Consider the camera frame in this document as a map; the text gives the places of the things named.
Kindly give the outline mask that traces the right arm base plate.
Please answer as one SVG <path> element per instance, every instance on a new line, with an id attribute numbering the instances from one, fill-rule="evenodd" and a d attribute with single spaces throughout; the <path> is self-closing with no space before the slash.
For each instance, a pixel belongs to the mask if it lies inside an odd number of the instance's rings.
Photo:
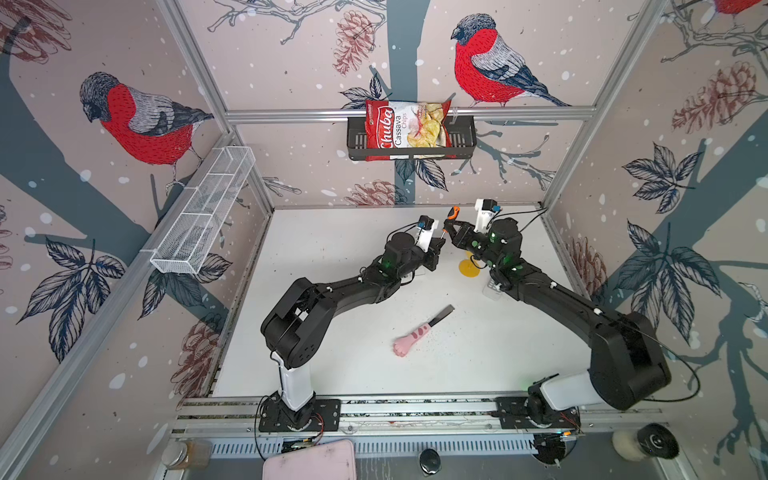
<path id="1" fill-rule="evenodd" d="M 573 407 L 566 410 L 552 409 L 538 396 L 508 396 L 495 399 L 496 413 L 503 429 L 556 429 L 578 431 L 581 428 L 580 413 Z"/>

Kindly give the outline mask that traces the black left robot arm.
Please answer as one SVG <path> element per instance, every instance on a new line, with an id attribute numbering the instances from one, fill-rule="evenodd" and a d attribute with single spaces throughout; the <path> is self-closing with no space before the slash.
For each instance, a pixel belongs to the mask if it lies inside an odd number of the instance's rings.
<path id="1" fill-rule="evenodd" d="M 270 358 L 278 364 L 280 388 L 259 409 L 260 432 L 335 431 L 338 400 L 322 401 L 311 384 L 308 362 L 318 352 L 332 320 L 354 308 L 381 303 L 424 267 L 434 271 L 445 240 L 424 231 L 417 238 L 392 235 L 384 253 L 358 275 L 332 283 L 295 280 L 261 325 Z"/>

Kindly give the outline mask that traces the orange black screwdriver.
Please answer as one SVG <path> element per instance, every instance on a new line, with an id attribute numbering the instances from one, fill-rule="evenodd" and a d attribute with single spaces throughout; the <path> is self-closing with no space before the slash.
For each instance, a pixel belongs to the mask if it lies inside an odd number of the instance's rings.
<path id="1" fill-rule="evenodd" d="M 454 205 L 450 210 L 448 215 L 446 216 L 445 223 L 446 224 L 453 224 L 455 221 L 458 220 L 458 216 L 460 214 L 460 207 Z"/>

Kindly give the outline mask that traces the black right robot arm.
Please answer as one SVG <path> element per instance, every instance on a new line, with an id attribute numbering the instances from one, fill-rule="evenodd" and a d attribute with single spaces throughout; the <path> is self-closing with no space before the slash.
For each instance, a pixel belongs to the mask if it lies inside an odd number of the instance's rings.
<path id="1" fill-rule="evenodd" d="M 451 213 L 444 230 L 455 247 L 488 267 L 495 290 L 546 313 L 590 349 L 588 369 L 554 374 L 529 387 L 526 408 L 533 423 L 548 426 L 582 405 L 605 403 L 626 411 L 670 384 L 671 373 L 651 321 L 639 313 L 599 306 L 527 262 L 516 220 L 496 220 L 479 228 Z"/>

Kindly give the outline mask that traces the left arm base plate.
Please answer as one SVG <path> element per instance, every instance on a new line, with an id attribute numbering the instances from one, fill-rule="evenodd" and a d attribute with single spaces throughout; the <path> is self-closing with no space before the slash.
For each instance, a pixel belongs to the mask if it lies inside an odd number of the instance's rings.
<path id="1" fill-rule="evenodd" d="M 312 398 L 298 411 L 291 410 L 277 395 L 266 397 L 258 413 L 260 433 L 336 432 L 341 417 L 338 399 Z"/>

